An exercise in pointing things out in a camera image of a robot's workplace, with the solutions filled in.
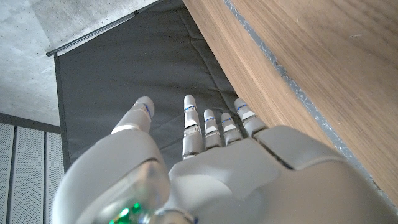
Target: robot finger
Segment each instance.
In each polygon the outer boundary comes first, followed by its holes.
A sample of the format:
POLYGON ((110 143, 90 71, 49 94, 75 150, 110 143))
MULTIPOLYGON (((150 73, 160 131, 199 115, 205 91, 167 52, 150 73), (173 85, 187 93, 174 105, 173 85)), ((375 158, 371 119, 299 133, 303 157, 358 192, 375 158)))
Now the robot finger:
POLYGON ((192 95, 184 98, 185 130, 182 146, 182 159, 188 159, 203 152, 203 140, 197 112, 197 105, 192 95))
POLYGON ((221 147, 220 132, 218 131, 217 122, 212 110, 205 110, 205 149, 209 150, 214 147, 221 147))
POLYGON ((112 134, 126 129, 139 129, 148 133, 155 113, 154 102, 148 97, 140 97, 112 130, 112 134))
POLYGON ((242 99, 238 98, 235 100, 235 108, 249 137, 268 128, 242 99))
POLYGON ((223 113, 221 115, 225 146, 232 142, 242 140, 242 134, 239 132, 238 127, 235 125, 229 113, 223 113))

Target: concrete ceiling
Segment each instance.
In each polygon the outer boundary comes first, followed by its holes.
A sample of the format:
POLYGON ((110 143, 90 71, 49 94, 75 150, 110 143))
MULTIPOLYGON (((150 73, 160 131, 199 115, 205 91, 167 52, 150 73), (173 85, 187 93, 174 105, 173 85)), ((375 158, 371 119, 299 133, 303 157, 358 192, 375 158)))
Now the concrete ceiling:
POLYGON ((45 53, 156 0, 2 0, 0 113, 59 126, 53 57, 45 53))

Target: wooden table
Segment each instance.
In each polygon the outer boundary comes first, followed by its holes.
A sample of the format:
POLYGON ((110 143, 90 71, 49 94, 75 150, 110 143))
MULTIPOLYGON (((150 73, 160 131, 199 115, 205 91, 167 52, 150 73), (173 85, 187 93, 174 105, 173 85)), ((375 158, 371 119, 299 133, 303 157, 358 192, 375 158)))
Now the wooden table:
POLYGON ((398 1, 225 1, 184 0, 239 97, 269 126, 294 127, 331 147, 338 138, 324 131, 335 131, 398 204, 398 1), (307 100, 330 126, 320 126, 307 100))

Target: dark gray mat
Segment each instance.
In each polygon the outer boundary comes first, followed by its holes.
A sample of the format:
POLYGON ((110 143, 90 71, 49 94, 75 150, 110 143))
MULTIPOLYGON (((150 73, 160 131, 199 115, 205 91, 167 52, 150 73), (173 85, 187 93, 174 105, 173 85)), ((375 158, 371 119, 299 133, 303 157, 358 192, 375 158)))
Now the dark gray mat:
POLYGON ((167 167, 182 159, 183 98, 235 121, 231 84, 181 1, 163 1, 55 59, 65 163, 75 161, 140 96, 155 104, 150 134, 167 167))

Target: perforated metal panel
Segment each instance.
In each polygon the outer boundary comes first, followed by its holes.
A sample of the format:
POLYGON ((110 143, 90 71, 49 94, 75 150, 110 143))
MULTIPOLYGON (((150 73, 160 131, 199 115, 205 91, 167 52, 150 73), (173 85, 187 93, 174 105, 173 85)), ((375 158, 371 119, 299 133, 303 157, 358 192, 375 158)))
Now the perforated metal panel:
POLYGON ((46 224, 50 224, 52 200, 64 175, 61 135, 47 133, 46 146, 45 216, 46 224))
POLYGON ((44 132, 17 128, 10 223, 43 223, 44 132))
POLYGON ((0 124, 0 223, 6 222, 14 127, 0 124))

